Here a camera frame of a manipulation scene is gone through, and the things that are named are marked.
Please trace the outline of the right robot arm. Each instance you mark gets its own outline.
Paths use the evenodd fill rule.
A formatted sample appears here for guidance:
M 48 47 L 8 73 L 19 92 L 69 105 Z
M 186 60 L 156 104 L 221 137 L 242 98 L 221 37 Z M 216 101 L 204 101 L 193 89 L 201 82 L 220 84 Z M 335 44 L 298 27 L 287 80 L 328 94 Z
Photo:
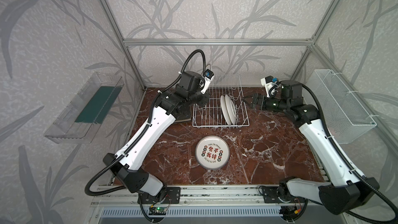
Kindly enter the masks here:
M 308 86 L 295 80 L 280 82 L 273 76 L 262 78 L 261 85 L 266 93 L 251 95 L 250 106 L 258 105 L 262 111 L 285 114 L 311 144 L 329 178 L 327 183 L 294 176 L 282 179 L 276 191 L 280 201 L 303 198 L 324 206 L 334 215 L 347 213 L 364 222 L 378 224 L 378 220 L 352 212 L 376 195 L 395 214 L 398 212 L 397 206 L 379 191 L 377 180 L 366 177 L 341 149 L 326 125 L 319 100 Z

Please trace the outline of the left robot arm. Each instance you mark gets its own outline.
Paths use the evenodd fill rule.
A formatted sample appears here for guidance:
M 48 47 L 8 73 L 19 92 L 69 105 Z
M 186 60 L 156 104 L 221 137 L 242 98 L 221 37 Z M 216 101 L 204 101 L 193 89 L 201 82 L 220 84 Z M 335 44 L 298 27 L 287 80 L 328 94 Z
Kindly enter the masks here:
M 106 167 L 88 181 L 85 194 L 98 197 L 127 189 L 131 193 L 137 193 L 139 197 L 149 196 L 154 203 L 162 202 L 167 195 L 167 186 L 142 169 L 144 159 L 170 125 L 190 113 L 193 105 L 205 106 L 208 103 L 207 89 L 213 78 L 214 73 L 206 67 L 204 52 L 200 49 L 191 52 L 176 80 L 164 90 L 158 91 L 143 125 L 115 154 L 108 153 L 104 157 Z M 91 186 L 107 171 L 111 171 L 122 185 L 108 190 L 92 191 Z

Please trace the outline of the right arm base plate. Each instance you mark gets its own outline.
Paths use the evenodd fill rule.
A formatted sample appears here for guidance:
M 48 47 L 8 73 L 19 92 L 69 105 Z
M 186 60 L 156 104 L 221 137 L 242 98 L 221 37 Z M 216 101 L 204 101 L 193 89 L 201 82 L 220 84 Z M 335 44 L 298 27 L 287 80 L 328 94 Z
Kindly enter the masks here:
M 285 192 L 280 186 L 259 186 L 259 194 L 263 197 L 264 203 L 300 203 L 306 202 L 305 198 L 294 197 Z

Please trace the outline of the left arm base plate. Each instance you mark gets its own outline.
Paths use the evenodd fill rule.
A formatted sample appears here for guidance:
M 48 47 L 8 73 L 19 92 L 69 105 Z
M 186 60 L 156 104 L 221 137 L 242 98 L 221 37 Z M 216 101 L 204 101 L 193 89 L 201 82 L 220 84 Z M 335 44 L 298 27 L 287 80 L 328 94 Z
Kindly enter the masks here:
M 138 203 L 142 204 L 178 204 L 180 201 L 181 188 L 164 186 L 160 192 L 152 196 L 143 192 L 139 194 Z

